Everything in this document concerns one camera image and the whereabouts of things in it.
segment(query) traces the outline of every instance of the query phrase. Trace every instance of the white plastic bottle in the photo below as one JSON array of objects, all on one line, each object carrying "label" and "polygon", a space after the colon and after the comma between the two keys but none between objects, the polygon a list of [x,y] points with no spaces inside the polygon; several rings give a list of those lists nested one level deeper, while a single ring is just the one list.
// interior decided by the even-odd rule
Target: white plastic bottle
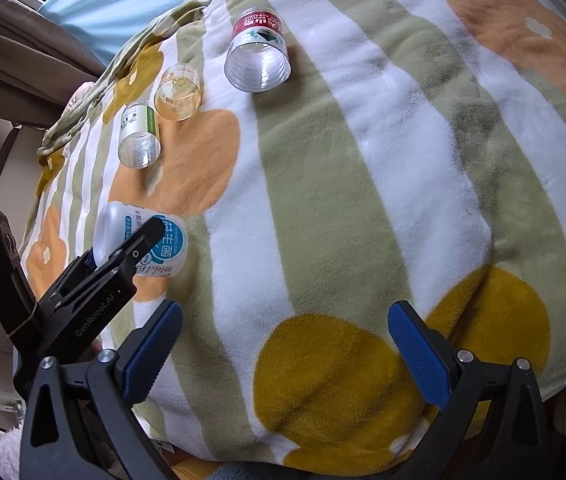
[{"label": "white plastic bottle", "polygon": [[165,234],[137,264],[137,276],[174,276],[185,265],[188,233],[183,219],[122,202],[109,202],[96,218],[94,261],[101,267],[110,255],[150,217],[163,220]]}]

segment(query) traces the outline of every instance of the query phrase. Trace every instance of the metal screw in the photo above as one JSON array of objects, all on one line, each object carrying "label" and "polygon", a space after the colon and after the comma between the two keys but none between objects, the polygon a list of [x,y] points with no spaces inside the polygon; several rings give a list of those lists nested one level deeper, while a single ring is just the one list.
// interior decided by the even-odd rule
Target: metal screw
[{"label": "metal screw", "polygon": [[456,353],[456,357],[461,363],[471,363],[474,361],[474,354],[469,350],[459,350]]},{"label": "metal screw", "polygon": [[101,350],[99,352],[99,361],[109,363],[114,359],[114,350]]},{"label": "metal screw", "polygon": [[530,367],[531,367],[531,364],[524,357],[519,357],[516,360],[516,366],[518,366],[521,370],[529,370]]},{"label": "metal screw", "polygon": [[54,357],[48,356],[48,357],[44,357],[41,360],[41,368],[43,368],[44,370],[47,370],[48,368],[52,368],[53,364],[54,364]]}]

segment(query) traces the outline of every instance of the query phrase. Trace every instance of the orange flower pattern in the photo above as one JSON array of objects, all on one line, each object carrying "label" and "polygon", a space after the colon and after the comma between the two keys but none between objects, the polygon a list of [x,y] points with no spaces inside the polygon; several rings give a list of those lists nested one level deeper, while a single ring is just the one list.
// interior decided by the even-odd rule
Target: orange flower pattern
[{"label": "orange flower pattern", "polygon": [[68,248],[58,236],[59,210],[51,205],[45,213],[39,239],[32,244],[25,262],[28,280],[37,299],[48,290],[66,266]]},{"label": "orange flower pattern", "polygon": [[566,95],[566,23],[536,0],[447,0],[474,38]]},{"label": "orange flower pattern", "polygon": [[39,184],[37,185],[38,197],[43,194],[48,184],[54,180],[55,176],[57,176],[63,168],[66,158],[62,155],[62,152],[63,149],[57,150],[45,158],[41,179],[39,179]]},{"label": "orange flower pattern", "polygon": [[[161,155],[144,170],[119,165],[109,201],[118,200],[182,217],[203,213],[221,197],[232,176],[239,123],[227,110],[200,112],[175,122],[157,116]],[[158,298],[165,278],[135,278],[137,301]]]}]

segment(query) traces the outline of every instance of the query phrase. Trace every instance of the fleece blanket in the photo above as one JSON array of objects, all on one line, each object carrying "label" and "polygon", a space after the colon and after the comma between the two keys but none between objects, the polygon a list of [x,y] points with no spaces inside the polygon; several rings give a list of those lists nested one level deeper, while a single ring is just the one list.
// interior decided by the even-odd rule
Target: fleece blanket
[{"label": "fleece blanket", "polygon": [[[289,45],[290,79],[263,94],[223,74],[247,7],[276,10]],[[158,118],[159,161],[129,170],[122,109],[177,61],[202,75],[201,111]],[[339,476],[405,459],[435,412],[387,332],[400,299],[482,360],[527,357],[545,399],[566,384],[566,0],[189,0],[39,156],[23,245],[39,296],[108,201],[185,219],[185,268],[137,279],[102,343],[183,305],[137,408],[201,459]]]}]

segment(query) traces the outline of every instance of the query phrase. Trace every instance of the clear plastic bottle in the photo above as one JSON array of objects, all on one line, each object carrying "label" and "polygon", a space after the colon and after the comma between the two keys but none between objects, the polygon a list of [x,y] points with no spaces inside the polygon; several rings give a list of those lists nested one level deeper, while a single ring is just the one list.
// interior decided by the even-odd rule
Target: clear plastic bottle
[{"label": "clear plastic bottle", "polygon": [[224,70],[243,92],[265,92],[287,80],[291,67],[283,22],[274,10],[252,7],[239,14]]},{"label": "clear plastic bottle", "polygon": [[141,170],[156,162],[161,142],[156,128],[154,109],[148,102],[135,101],[123,110],[119,137],[121,164]]}]

